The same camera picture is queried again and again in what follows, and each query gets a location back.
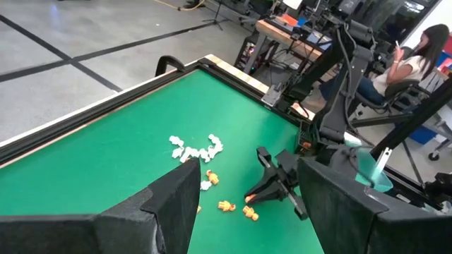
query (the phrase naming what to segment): green table surface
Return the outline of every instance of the green table surface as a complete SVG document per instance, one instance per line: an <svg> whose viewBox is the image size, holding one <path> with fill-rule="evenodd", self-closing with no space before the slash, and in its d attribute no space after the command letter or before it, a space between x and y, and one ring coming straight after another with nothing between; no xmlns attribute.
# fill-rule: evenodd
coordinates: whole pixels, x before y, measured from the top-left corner
<svg viewBox="0 0 452 254"><path fill-rule="evenodd" d="M289 200L254 205L259 220L242 212L243 194L262 177L258 146L272 155L292 151L297 127L203 71L194 71L88 127L0 169L0 214L99 213L177 167L177 135L185 146L224 150L202 162L220 183L201 191L190 253L322 253L309 220ZM237 205L224 213L218 202Z"/></svg>

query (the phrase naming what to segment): long black hair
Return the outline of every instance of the long black hair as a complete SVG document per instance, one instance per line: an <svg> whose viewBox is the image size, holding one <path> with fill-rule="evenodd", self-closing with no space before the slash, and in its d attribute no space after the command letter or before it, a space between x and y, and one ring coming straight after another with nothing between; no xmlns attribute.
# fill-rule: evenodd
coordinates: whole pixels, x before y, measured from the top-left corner
<svg viewBox="0 0 452 254"><path fill-rule="evenodd" d="M429 38L429 42L415 53L415 55L422 56L423 60L425 60L421 68L422 72L425 71L422 79L425 79L430 75L435 68L436 63L443 52L443 48L446 46L449 28L444 24L434 25L427 28L424 31L424 35Z"/></svg>

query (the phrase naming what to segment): gray floor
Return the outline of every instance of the gray floor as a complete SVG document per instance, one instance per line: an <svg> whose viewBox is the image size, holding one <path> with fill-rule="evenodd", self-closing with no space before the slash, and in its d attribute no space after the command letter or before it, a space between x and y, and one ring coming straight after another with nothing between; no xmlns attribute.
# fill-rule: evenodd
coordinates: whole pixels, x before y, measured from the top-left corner
<svg viewBox="0 0 452 254"><path fill-rule="evenodd" d="M167 0L176 6L182 0ZM158 35L204 24L214 13L202 8L176 11L152 0L2 0L0 14L17 23L70 57L96 52ZM206 54L215 54L233 63L243 39L250 34L232 22L185 32L136 47L82 61L90 70L124 89L154 76L157 60L172 55L188 63ZM48 64L61 59L16 30L0 22L0 75ZM80 109L114 94L102 83L68 64L48 71L0 83L0 141ZM319 95L310 98L321 107ZM361 128L360 133L373 143L392 126ZM449 172L452 156L441 154L438 162L427 155L435 141L421 146L407 140L424 181L438 171ZM416 179L408 156L397 147L389 164Z"/></svg>

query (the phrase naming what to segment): table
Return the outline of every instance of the table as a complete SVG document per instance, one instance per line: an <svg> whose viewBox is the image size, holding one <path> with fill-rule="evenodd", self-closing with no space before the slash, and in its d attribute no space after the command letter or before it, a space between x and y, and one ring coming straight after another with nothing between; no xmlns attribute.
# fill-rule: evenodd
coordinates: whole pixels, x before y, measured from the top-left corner
<svg viewBox="0 0 452 254"><path fill-rule="evenodd" d="M260 49L262 48L267 37L271 38L272 40L275 40L278 43L284 44L287 47L289 47L293 42L292 38L290 38L290 35L287 32L275 27L274 25L271 25L265 20L259 20L256 23L256 30L259 32L259 37L256 43L256 48L253 54L250 56L248 62L246 63L244 69L245 73L250 73L251 67L253 66L253 63L256 61L258 53L260 52ZM304 42L295 42L292 46L293 48L291 48L291 50L296 52L300 56L306 58L309 55L310 61L315 61L322 55L322 52L317 49L314 49L312 53L309 54L309 52L311 52L313 48ZM325 75L323 75L321 79L330 80L334 76L335 76L334 71L330 70L329 72L325 73Z"/></svg>
<svg viewBox="0 0 452 254"><path fill-rule="evenodd" d="M180 164L171 135L202 148L213 133L225 149L201 170L220 183L201 192L189 252L322 253L311 222L301 222L288 199L255 205L257 222L243 215L243 194L263 172L256 148L293 151L298 127L259 103L266 85L213 55L201 60L215 64L190 63L0 143L2 155L48 131L43 144L0 166L0 215L102 212ZM107 112L92 114L106 104ZM68 132L56 131L75 118ZM221 200L237 210L221 212Z"/></svg>

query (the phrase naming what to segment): woman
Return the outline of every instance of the woman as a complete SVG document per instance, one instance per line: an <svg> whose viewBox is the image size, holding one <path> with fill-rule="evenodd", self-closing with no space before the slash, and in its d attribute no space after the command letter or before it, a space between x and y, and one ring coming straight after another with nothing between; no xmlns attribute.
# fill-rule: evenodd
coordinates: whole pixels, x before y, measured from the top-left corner
<svg viewBox="0 0 452 254"><path fill-rule="evenodd" d="M371 81L362 78L359 82L357 92L364 98L375 104L383 104L384 93L389 85L402 80L423 80L435 68L444 46L447 43L449 29L446 25L434 25L422 33L421 41L416 46L416 51L406 60L403 58L403 50L399 47L394 51L393 65L382 75ZM334 79L320 85L319 89L324 99L328 100Z"/></svg>

